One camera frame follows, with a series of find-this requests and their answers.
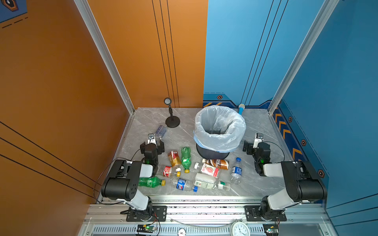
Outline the clear bottle blue label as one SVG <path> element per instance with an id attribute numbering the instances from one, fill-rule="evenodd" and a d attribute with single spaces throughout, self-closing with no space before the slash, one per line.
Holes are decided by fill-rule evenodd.
<path id="1" fill-rule="evenodd" d="M 166 134 L 166 132 L 167 132 L 167 126 L 166 125 L 160 125 L 155 132 L 155 137 L 162 139 L 164 137 L 164 135 Z"/>

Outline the blue cap water bottle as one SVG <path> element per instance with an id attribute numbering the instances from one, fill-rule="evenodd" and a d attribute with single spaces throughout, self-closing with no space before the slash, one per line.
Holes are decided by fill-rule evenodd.
<path id="1" fill-rule="evenodd" d="M 240 157 L 236 157 L 235 161 L 231 165 L 231 182 L 239 184 L 242 179 L 242 160 Z"/>

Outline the green bottle yellow cap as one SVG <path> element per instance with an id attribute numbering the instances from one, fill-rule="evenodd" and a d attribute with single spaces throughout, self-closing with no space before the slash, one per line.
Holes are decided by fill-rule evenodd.
<path id="1" fill-rule="evenodd" d="M 159 179 L 158 177 L 140 178 L 138 185 L 142 187 L 155 188 L 158 186 L 165 186 L 166 181 Z"/>
<path id="2" fill-rule="evenodd" d="M 184 172 L 187 174 L 190 173 L 190 167 L 192 164 L 190 147 L 183 147 L 181 149 L 181 162 L 184 167 Z"/>

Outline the brown coffee bottle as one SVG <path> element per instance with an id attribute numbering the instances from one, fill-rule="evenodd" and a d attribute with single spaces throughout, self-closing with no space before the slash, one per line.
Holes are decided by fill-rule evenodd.
<path id="1" fill-rule="evenodd" d="M 219 168 L 221 170 L 229 169 L 229 162 L 224 159 L 203 159 L 202 163 L 211 165 L 213 167 Z"/>

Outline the pepsi bottle blue label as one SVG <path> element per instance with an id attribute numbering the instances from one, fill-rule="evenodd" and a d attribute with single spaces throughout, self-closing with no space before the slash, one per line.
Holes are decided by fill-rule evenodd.
<path id="1" fill-rule="evenodd" d="M 182 178 L 173 178 L 171 180 L 171 185 L 175 188 L 175 189 L 178 189 L 180 191 L 192 191 L 192 192 L 197 192 L 198 191 L 198 187 L 194 185 L 193 182 L 189 181 L 189 180 L 185 180 L 185 179 L 182 179 Z"/>

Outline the pink label white cap bottle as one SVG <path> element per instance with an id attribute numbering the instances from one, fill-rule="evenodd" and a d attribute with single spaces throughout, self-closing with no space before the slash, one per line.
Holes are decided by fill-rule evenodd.
<path id="1" fill-rule="evenodd" d="M 214 178 L 219 177 L 220 170 L 219 168 L 213 167 L 211 165 L 205 163 L 196 162 L 194 165 L 194 169 L 201 174 L 209 175 Z"/>

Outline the white milk bottle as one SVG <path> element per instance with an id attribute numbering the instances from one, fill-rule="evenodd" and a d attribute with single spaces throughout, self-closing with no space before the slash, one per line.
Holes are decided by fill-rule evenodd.
<path id="1" fill-rule="evenodd" d="M 216 183 L 218 181 L 217 178 L 206 175 L 206 174 L 202 174 L 202 173 L 197 173 L 195 176 L 195 179 L 197 181 L 206 182 L 206 183 Z"/>

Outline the green label white cap bottle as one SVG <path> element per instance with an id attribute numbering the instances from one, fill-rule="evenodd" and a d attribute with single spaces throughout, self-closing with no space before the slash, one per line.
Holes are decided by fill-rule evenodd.
<path id="1" fill-rule="evenodd" d="M 218 181 L 216 183 L 208 183 L 208 182 L 202 182 L 202 181 L 195 181 L 195 186 L 201 187 L 204 189 L 220 189 L 224 191 L 229 191 L 231 189 L 230 184 L 222 181 Z"/>

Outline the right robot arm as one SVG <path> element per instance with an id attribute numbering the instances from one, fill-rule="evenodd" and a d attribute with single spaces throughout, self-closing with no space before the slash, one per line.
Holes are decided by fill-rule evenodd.
<path id="1" fill-rule="evenodd" d="M 259 206 L 246 206 L 248 221 L 287 221 L 285 210 L 304 202 L 327 198 L 327 189 L 309 161 L 272 163 L 270 145 L 266 142 L 243 144 L 243 151 L 254 158 L 255 170 L 262 177 L 282 178 L 284 188 L 265 196 Z"/>

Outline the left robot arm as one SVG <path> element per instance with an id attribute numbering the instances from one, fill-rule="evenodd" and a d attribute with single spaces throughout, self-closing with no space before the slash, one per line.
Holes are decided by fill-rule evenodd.
<path id="1" fill-rule="evenodd" d="M 138 187 L 165 185 L 165 181 L 156 176 L 158 156 L 165 151 L 164 142 L 158 140 L 142 143 L 140 151 L 144 155 L 142 161 L 113 161 L 102 184 L 101 195 L 117 201 L 117 204 L 128 205 L 129 209 L 120 212 L 127 216 L 127 221 L 159 220 L 158 210 L 154 209 L 151 198 L 144 195 Z"/>

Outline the black bin with plastic liner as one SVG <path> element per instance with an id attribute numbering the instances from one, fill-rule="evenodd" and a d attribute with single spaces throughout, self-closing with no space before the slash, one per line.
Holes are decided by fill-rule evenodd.
<path id="1" fill-rule="evenodd" d="M 240 145 L 247 126 L 234 109 L 208 106 L 195 116 L 194 141 L 198 154 L 205 159 L 226 159 Z"/>

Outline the clear cola bottle red label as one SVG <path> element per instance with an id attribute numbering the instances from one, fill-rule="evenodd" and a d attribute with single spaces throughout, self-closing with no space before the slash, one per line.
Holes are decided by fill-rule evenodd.
<path id="1" fill-rule="evenodd" d="M 157 175 L 165 178 L 180 177 L 181 171 L 181 167 L 171 167 L 166 165 L 158 165 L 157 167 Z"/>

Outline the blue toy microphone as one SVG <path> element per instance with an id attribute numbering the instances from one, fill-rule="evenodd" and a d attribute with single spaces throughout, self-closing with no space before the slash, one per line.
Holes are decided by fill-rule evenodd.
<path id="1" fill-rule="evenodd" d="M 244 104 L 240 104 L 239 106 L 238 106 L 238 113 L 240 114 L 240 115 L 242 115 L 243 114 L 243 111 L 245 110 L 245 105 Z"/>

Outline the green circuit board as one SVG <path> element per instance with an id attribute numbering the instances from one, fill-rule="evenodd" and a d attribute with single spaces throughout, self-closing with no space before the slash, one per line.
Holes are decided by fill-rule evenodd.
<path id="1" fill-rule="evenodd" d="M 137 235 L 153 235 L 157 232 L 157 227 L 152 225 L 137 225 L 136 228 Z"/>

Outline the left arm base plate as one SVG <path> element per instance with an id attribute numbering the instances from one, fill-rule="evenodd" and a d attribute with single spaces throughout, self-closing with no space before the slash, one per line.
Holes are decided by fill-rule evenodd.
<path id="1" fill-rule="evenodd" d="M 148 206 L 146 210 L 135 210 L 129 208 L 126 221 L 141 222 L 154 221 L 165 222 L 167 217 L 167 206 Z"/>

